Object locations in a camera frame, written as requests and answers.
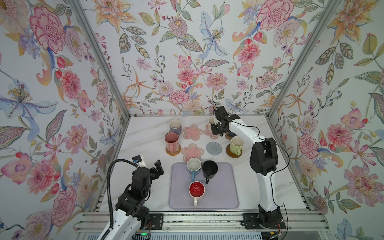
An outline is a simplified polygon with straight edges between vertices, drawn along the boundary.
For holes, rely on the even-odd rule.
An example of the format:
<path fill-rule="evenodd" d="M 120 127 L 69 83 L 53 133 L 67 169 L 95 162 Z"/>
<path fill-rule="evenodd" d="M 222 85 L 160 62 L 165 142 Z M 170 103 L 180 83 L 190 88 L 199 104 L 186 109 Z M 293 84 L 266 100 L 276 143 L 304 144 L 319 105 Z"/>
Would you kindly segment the grey rectangular tray mat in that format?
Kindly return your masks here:
<path fill-rule="evenodd" d="M 192 180 L 186 164 L 174 164 L 171 171 L 170 208 L 186 211 L 236 209 L 239 199 L 233 167 L 229 163 L 218 163 L 218 167 L 214 178 L 206 184 L 202 171 Z"/>

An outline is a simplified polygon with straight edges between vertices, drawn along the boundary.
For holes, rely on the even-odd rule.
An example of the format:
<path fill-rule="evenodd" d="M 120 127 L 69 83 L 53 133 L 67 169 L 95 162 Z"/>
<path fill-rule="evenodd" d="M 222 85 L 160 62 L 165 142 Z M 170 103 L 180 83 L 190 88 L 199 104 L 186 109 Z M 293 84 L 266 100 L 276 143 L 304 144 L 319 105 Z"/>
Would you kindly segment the round woven cork coaster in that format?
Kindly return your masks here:
<path fill-rule="evenodd" d="M 176 156 L 176 155 L 178 155 L 178 154 L 182 151 L 182 147 L 179 146 L 178 149 L 177 149 L 175 152 L 170 152 L 169 149 L 168 149 L 167 147 L 165 148 L 165 150 L 166 150 L 166 153 L 167 153 L 168 155 L 170 155 L 170 156 Z"/>

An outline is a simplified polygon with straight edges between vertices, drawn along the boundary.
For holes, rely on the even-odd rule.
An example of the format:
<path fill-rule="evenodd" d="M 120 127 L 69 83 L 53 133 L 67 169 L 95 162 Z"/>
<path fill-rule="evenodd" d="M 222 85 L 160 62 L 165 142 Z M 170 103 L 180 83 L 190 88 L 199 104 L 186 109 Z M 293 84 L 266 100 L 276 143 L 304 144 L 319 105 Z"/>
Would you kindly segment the brown paw print coaster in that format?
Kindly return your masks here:
<path fill-rule="evenodd" d="M 231 140 L 233 136 L 230 133 L 225 134 L 226 139 Z"/>

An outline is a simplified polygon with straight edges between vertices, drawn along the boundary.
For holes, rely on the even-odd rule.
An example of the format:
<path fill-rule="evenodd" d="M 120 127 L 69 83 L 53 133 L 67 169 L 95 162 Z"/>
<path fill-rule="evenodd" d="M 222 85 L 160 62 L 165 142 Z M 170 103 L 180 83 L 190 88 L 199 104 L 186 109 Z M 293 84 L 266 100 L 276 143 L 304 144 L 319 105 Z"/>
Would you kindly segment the black mug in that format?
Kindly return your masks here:
<path fill-rule="evenodd" d="M 213 179 L 218 172 L 218 165 L 214 161 L 205 161 L 202 165 L 203 176 L 206 179 L 205 184 L 207 185 L 210 179 Z"/>

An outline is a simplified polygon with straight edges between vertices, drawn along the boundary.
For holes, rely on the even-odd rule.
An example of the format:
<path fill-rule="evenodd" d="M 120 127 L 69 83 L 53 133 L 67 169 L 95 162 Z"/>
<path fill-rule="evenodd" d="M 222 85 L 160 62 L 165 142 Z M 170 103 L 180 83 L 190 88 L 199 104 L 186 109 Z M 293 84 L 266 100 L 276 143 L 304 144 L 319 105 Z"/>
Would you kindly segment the pink flower coaster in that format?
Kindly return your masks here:
<path fill-rule="evenodd" d="M 183 128 L 183 138 L 186 140 L 198 141 L 203 132 L 204 131 L 197 125 L 191 125 Z"/>
<path fill-rule="evenodd" d="M 213 140 L 216 140 L 220 137 L 220 135 L 214 135 L 212 133 L 211 124 L 206 124 L 206 127 L 204 129 L 204 135 L 209 136 Z"/>
<path fill-rule="evenodd" d="M 182 148 L 181 153 L 183 155 L 183 161 L 187 163 L 192 158 L 197 158 L 200 161 L 205 151 L 199 148 L 196 144 L 190 144 L 187 147 Z"/>

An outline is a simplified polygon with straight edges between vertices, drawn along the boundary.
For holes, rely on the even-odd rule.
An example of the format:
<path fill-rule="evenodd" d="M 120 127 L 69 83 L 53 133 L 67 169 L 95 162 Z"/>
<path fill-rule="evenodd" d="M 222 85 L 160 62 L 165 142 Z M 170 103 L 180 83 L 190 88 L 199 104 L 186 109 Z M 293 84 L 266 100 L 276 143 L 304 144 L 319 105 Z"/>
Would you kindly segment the round blue woven coaster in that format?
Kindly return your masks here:
<path fill-rule="evenodd" d="M 206 150 L 210 155 L 219 155 L 223 148 L 222 146 L 217 142 L 209 142 L 206 145 Z"/>

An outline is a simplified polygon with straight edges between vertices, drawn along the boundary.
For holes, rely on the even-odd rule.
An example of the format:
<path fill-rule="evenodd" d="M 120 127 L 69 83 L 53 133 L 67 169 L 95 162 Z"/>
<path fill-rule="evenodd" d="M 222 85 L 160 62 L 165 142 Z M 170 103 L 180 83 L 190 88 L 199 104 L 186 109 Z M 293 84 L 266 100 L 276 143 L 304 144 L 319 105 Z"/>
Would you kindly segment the white mug green handle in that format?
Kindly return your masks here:
<path fill-rule="evenodd" d="M 230 152 L 236 156 L 240 156 L 242 154 L 244 144 L 245 142 L 240 137 L 233 137 L 230 143 Z"/>

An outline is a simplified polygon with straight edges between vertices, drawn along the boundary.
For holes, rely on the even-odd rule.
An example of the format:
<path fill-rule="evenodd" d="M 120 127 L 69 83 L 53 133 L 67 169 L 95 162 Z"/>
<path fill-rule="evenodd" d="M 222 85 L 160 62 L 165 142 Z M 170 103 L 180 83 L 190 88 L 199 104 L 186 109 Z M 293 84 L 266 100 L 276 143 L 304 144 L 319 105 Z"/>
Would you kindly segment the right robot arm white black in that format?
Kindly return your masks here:
<path fill-rule="evenodd" d="M 233 133 L 250 146 L 250 167 L 257 174 L 260 190 L 261 210 L 275 211 L 278 205 L 275 200 L 275 176 L 277 170 L 278 151 L 276 141 L 260 135 L 257 127 L 248 126 L 236 114 L 229 114 L 225 107 L 214 107 L 214 123 L 211 124 L 213 135 Z"/>

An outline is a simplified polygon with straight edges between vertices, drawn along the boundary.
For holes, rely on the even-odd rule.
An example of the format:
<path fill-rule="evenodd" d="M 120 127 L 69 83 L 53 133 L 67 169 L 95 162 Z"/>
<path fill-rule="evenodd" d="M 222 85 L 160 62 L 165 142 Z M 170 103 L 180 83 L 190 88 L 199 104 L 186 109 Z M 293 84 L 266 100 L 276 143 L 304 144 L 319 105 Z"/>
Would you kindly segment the round wooden coaster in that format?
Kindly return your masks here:
<path fill-rule="evenodd" d="M 229 156 L 229 157 L 231 157 L 231 158 L 239 158 L 239 157 L 241 157 L 242 156 L 242 154 L 243 154 L 243 150 L 241 150 L 241 153 L 240 153 L 240 155 L 236 155 L 236 154 L 233 154 L 231 151 L 230 151 L 230 145 L 227 145 L 227 147 L 226 147 L 226 153 L 227 153 L 227 155 Z"/>

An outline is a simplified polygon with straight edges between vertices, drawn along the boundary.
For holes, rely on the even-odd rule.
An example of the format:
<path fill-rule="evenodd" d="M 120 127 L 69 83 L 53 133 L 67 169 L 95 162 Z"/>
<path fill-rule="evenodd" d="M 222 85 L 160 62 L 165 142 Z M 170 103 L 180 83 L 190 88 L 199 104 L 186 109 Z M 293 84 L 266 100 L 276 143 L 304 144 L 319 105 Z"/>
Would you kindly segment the white mug grey handle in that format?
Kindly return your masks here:
<path fill-rule="evenodd" d="M 180 135 L 182 133 L 182 122 L 180 120 L 172 120 L 169 124 L 169 132 Z"/>

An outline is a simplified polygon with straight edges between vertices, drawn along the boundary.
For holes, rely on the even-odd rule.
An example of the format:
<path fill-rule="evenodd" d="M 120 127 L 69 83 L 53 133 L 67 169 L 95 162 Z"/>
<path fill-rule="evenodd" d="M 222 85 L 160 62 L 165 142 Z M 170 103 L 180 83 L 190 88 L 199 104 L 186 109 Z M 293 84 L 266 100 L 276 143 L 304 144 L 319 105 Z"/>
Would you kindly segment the aluminium front rail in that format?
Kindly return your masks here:
<path fill-rule="evenodd" d="M 246 231 L 244 214 L 256 212 L 162 212 L 162 221 L 153 221 L 148 227 L 151 232 L 243 232 Z M 274 222 L 276 227 L 269 230 L 288 232 L 328 232 L 329 225 L 320 212 L 287 211 L 282 212 L 283 219 Z M 109 214 L 94 212 L 81 214 L 80 221 L 74 225 L 76 233 L 100 233 L 109 226 Z"/>

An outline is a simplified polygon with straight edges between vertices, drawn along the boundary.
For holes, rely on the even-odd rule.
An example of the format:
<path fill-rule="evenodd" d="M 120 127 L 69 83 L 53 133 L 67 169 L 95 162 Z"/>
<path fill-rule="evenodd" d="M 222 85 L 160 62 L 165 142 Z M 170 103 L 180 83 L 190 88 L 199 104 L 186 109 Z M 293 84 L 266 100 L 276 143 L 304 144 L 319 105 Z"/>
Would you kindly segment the red interior white mug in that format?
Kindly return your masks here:
<path fill-rule="evenodd" d="M 193 201 L 193 206 L 197 207 L 204 198 L 206 189 L 203 183 L 199 181 L 192 182 L 189 186 L 189 195 Z"/>

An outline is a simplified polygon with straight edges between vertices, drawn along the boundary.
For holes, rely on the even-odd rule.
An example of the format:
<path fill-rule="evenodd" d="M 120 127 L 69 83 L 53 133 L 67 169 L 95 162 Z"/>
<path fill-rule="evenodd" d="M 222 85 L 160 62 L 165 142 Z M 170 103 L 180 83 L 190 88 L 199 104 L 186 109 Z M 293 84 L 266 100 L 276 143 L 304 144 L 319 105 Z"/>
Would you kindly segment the cream mug pink handle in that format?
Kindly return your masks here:
<path fill-rule="evenodd" d="M 215 117 L 211 117 L 211 118 L 209 118 L 209 124 L 210 124 L 210 125 L 216 125 L 216 124 L 217 124 L 217 120 L 216 120 L 216 118 L 215 118 Z"/>

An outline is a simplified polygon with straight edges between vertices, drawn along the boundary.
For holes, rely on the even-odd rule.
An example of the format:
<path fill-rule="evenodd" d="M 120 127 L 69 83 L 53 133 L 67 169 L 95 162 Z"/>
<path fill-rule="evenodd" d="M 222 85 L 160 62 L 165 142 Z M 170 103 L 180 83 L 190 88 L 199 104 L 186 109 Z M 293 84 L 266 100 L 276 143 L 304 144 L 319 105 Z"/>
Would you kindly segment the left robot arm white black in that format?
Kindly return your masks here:
<path fill-rule="evenodd" d="M 112 204 L 111 175 L 116 163 L 127 163 L 135 170 L 132 172 L 132 182 L 127 185 L 119 196 L 116 205 Z M 117 159 L 113 161 L 107 171 L 107 200 L 109 208 L 109 223 L 98 237 L 99 240 L 137 240 L 138 232 L 161 230 L 164 214 L 151 214 L 145 207 L 146 200 L 151 195 L 152 182 L 164 174 L 160 160 L 155 166 L 148 168 L 141 155 L 131 161 Z"/>

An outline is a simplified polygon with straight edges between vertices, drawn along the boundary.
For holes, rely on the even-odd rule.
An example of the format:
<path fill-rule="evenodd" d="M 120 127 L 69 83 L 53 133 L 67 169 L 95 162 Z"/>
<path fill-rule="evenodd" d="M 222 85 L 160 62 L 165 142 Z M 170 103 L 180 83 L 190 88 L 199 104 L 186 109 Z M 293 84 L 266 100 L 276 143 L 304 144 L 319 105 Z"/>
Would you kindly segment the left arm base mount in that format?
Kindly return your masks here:
<path fill-rule="evenodd" d="M 139 230 L 162 230 L 164 214 L 153 214 L 147 207 L 142 207 L 136 214 L 136 219 L 141 223 Z"/>

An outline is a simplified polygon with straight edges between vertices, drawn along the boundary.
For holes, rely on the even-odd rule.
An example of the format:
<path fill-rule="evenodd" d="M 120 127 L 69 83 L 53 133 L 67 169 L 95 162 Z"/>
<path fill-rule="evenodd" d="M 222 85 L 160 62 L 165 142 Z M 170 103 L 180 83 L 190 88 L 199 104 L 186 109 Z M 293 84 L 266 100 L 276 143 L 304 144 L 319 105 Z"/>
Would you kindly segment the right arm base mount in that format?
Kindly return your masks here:
<path fill-rule="evenodd" d="M 287 228 L 280 207 L 273 205 L 275 208 L 272 211 L 265 210 L 261 205 L 258 207 L 258 213 L 242 214 L 243 220 L 240 223 L 246 230 L 285 230 Z"/>

